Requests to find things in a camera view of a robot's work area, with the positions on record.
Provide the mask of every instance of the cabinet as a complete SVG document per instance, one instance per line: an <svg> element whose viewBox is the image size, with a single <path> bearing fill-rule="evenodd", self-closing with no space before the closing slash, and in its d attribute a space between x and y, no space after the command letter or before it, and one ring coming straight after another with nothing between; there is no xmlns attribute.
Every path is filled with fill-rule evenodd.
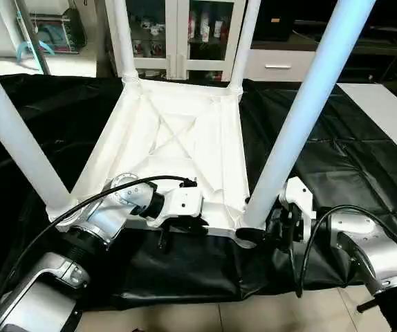
<svg viewBox="0 0 397 332"><path fill-rule="evenodd" d="M143 77L229 81L246 0L126 0L136 68ZM106 1L117 73L112 0Z"/></svg>

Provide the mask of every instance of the white table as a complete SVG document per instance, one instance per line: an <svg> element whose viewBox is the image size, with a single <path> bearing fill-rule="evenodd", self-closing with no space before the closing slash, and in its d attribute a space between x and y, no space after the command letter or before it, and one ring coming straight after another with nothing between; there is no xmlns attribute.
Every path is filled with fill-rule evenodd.
<svg viewBox="0 0 397 332"><path fill-rule="evenodd" d="M397 97L381 84L349 84L338 86L397 145Z"/></svg>

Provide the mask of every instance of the black tablecloth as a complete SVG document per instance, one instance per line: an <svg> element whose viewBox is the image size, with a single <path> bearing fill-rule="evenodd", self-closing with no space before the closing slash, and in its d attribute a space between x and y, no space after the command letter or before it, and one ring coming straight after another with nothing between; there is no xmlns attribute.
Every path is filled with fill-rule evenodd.
<svg viewBox="0 0 397 332"><path fill-rule="evenodd" d="M121 81L40 75L0 81L71 189L122 91ZM244 89L240 112L252 190L298 84L246 81ZM331 94L293 173L314 193L317 208L359 205L397 232L397 146L340 89ZM0 269L47 224L44 204L0 144ZM38 245L24 270L57 236L55 231ZM169 250L161 252L159 236L123 232L99 268L85 307L235 301L293 289L287 254L274 248L245 250L223 237L175 233ZM303 250L296 250L298 265ZM307 289L359 282L348 259L323 236L315 243L306 279Z"/></svg>

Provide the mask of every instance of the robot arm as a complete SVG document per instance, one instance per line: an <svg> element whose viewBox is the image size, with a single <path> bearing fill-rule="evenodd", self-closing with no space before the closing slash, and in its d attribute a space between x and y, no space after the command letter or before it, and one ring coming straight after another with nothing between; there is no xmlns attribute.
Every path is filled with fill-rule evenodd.
<svg viewBox="0 0 397 332"><path fill-rule="evenodd" d="M135 179L123 174L105 189ZM2 301L0 332L74 331L81 317L77 298L128 219L141 220L149 227L179 216L199 219L202 204L196 183L185 181L163 194L155 183L140 183L86 206L58 227L63 231L58 253L47 252Z"/></svg>
<svg viewBox="0 0 397 332"><path fill-rule="evenodd" d="M315 218L312 194L298 178L291 178L279 200L289 212L295 211L290 208L292 204L298 207L301 227L296 228L293 238L306 243L312 231L308 219ZM290 218L281 218L281 224ZM376 221L350 210L331 214L326 229L331 247L345 251L358 266L362 281L374 296L372 303L380 307L392 331L397 331L397 243Z"/></svg>

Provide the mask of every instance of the black cable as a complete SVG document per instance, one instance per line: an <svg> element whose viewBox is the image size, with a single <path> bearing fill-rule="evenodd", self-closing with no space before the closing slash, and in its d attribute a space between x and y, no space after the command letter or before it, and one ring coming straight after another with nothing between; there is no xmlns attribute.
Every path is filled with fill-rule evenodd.
<svg viewBox="0 0 397 332"><path fill-rule="evenodd" d="M158 176L150 176L147 178L139 178L138 180L125 183L124 185L118 185L117 187L110 188L107 190L104 190L103 192L100 192L99 194L96 194L89 199L77 204L75 207L72 207L59 217L57 217L52 223L50 223L48 226L45 227L44 230L42 230L27 246L26 248L22 251L20 254L19 258L17 258L16 262L12 265L12 268L10 272L7 274L7 277L3 281L3 283L0 286L0 301L1 298L3 297L3 294L5 293L5 290L10 282L11 277L14 275L15 271L18 269L22 259L29 253L31 248L51 229L53 229L57 224L61 223L64 219L68 218L71 216L73 213L77 212L78 210L84 208L85 206L91 204L92 202L95 202L98 199L101 199L105 196L108 196L109 194L112 194L114 192L118 192L119 190L132 187L133 185L138 185L141 183L147 183L149 181L156 181L156 180L178 180L178 181L191 181L188 178L183 178L181 176L171 176L171 175L158 175Z"/></svg>
<svg viewBox="0 0 397 332"><path fill-rule="evenodd" d="M314 239L315 239L315 235L317 235L317 231L319 230L321 224L328 218L328 216L330 216L331 214L333 214L334 212L340 211L340 210L353 210L353 211L357 211L360 213L363 213L365 216L367 216L368 218L376 221L382 228L383 230L387 233L387 235L394 240L397 243L397 234L392 232L382 221L381 219L379 219L375 214L369 212L368 210L362 208L362 207L358 207L358 206L354 206L354 205L339 205L336 207L333 207L332 209L330 209L328 212L326 212L322 218L320 218L312 231L311 236L309 237L309 241L308 241L308 245L306 246L306 249L304 251L304 256L303 256L303 264L302 264L302 269L300 272L300 279L299 279L299 283L297 285L297 289L296 289L296 294L298 296L298 294L302 294L303 293L303 287L304 287L304 277L306 275L306 271L308 269L308 261L309 261L309 252L311 251L311 248L313 246L314 243Z"/></svg>
<svg viewBox="0 0 397 332"><path fill-rule="evenodd" d="M297 287L298 285L298 276L297 276L297 269L295 268L295 260L294 260L294 231L295 231L295 227L297 226L297 222L299 221L299 210L298 207L296 205L294 205L291 213L292 213L292 217L290 220L290 225L289 225L289 233L288 233L288 259L289 259L289 264L290 264L290 269L292 270L292 274L293 274L293 281L294 281L294 285L296 287L296 291L295 294L297 295L297 297L302 297L302 293L299 292L299 288Z"/></svg>

